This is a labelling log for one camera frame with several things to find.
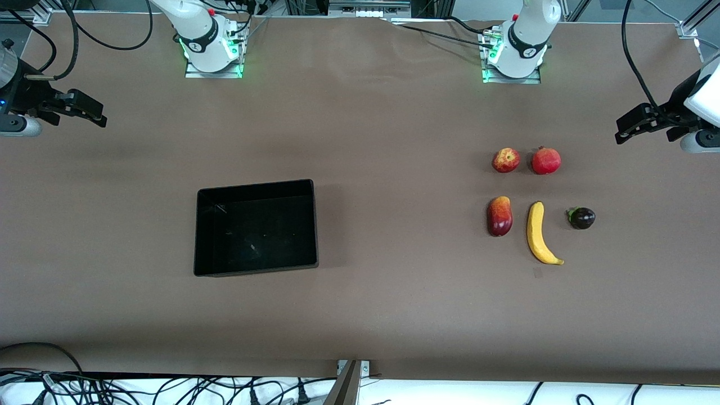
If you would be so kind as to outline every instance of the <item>red apple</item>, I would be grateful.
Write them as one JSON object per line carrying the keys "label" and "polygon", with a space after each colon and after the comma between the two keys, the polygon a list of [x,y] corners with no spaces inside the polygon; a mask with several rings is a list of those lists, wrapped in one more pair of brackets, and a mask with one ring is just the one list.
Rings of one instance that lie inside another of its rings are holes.
{"label": "red apple", "polygon": [[510,173],[520,164],[520,154],[513,148],[500,149],[492,160],[492,167],[500,173]]}
{"label": "red apple", "polygon": [[560,168],[560,153],[553,148],[540,146],[533,155],[533,171],[537,174],[550,174]]}
{"label": "red apple", "polygon": [[490,235],[504,236],[513,226],[513,209],[510,207],[510,198],[501,196],[495,198],[487,206],[487,230]]}

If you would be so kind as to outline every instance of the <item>yellow banana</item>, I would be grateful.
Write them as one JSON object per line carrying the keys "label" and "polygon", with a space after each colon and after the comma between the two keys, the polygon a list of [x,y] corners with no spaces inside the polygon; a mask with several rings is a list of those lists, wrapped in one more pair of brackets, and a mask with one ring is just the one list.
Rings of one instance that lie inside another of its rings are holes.
{"label": "yellow banana", "polygon": [[545,206],[541,201],[535,202],[530,207],[530,215],[528,215],[528,245],[535,257],[545,264],[557,264],[560,266],[565,263],[563,259],[558,259],[545,245],[545,239],[542,237],[542,218],[545,214]]}

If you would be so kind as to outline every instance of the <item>table surface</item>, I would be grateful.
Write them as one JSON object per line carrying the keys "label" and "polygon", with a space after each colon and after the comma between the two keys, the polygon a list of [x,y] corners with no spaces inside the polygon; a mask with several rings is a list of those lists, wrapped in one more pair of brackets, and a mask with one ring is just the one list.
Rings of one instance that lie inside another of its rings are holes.
{"label": "table surface", "polygon": [[[147,16],[78,21],[129,45]],[[2,140],[0,342],[64,344],[88,370],[317,375],[358,357],[389,378],[720,381],[720,159],[663,133],[615,144],[615,119],[645,100],[619,25],[560,24],[542,85],[513,86],[483,84],[471,45],[379,19],[271,19],[243,79],[185,79],[155,21],[133,52],[81,36],[54,84],[104,103],[107,128],[63,118]],[[68,20],[46,32],[56,74]],[[659,101],[699,67],[672,25],[629,37]],[[47,54],[33,35],[24,58]],[[556,174],[490,166],[543,145]],[[193,276],[197,190],[304,178],[319,268]],[[498,195],[515,213],[500,239],[485,223]],[[562,267],[528,250],[536,200]],[[590,230],[565,220],[578,205]],[[4,359],[68,367],[46,354]]]}

